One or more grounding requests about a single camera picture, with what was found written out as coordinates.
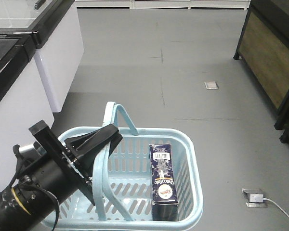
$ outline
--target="shelf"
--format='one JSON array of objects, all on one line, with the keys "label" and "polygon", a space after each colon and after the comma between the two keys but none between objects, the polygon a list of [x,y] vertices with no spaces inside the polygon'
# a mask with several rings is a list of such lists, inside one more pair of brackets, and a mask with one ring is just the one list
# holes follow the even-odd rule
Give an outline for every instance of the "shelf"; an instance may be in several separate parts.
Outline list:
[{"label": "shelf", "polygon": [[250,0],[76,0],[77,7],[96,8],[242,8],[247,9]]}]

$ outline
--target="white cable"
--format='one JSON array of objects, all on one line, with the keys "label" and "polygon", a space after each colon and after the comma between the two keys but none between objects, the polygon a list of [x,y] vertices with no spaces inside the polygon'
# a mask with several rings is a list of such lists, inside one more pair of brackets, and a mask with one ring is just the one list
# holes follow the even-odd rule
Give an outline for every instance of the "white cable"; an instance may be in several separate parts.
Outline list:
[{"label": "white cable", "polygon": [[272,201],[271,199],[268,199],[268,198],[263,198],[264,201],[269,201],[269,202],[272,202],[273,204],[275,204],[277,206],[277,208],[279,208],[288,218],[289,218],[289,215],[288,213],[285,212],[284,209],[282,209],[276,202]]}]

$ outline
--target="floor drain cover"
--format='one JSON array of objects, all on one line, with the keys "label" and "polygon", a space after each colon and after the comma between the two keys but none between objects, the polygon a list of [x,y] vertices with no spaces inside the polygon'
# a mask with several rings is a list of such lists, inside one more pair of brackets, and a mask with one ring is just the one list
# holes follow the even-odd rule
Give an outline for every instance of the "floor drain cover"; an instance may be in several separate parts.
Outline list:
[{"label": "floor drain cover", "polygon": [[215,82],[215,81],[206,81],[206,82],[204,82],[204,84],[206,85],[206,88],[208,90],[218,90],[219,89],[217,82]]}]

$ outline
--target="shopping basket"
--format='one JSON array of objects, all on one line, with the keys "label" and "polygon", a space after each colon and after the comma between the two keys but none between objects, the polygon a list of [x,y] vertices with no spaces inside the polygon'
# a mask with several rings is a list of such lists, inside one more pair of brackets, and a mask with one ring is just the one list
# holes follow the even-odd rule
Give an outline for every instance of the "shopping basket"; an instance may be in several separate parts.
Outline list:
[{"label": "shopping basket", "polygon": [[[103,126],[118,127],[118,112],[128,128],[119,128],[123,140],[109,155],[110,144],[97,155],[93,167],[95,205],[76,191],[60,205],[57,229],[183,231],[196,225],[203,210],[203,196],[191,140],[170,128],[136,128],[124,107],[108,102]],[[59,140],[83,135],[101,127],[76,127],[59,136]],[[177,221],[153,221],[149,145],[170,143],[174,181],[179,201]],[[52,227],[55,214],[43,224]]]}]

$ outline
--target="barcode label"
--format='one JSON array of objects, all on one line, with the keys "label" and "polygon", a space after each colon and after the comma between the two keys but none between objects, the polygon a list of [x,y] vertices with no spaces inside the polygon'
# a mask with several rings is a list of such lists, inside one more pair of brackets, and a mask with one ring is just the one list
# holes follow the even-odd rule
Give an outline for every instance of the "barcode label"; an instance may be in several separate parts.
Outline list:
[{"label": "barcode label", "polygon": [[153,153],[153,160],[156,159],[170,160],[170,153]]}]

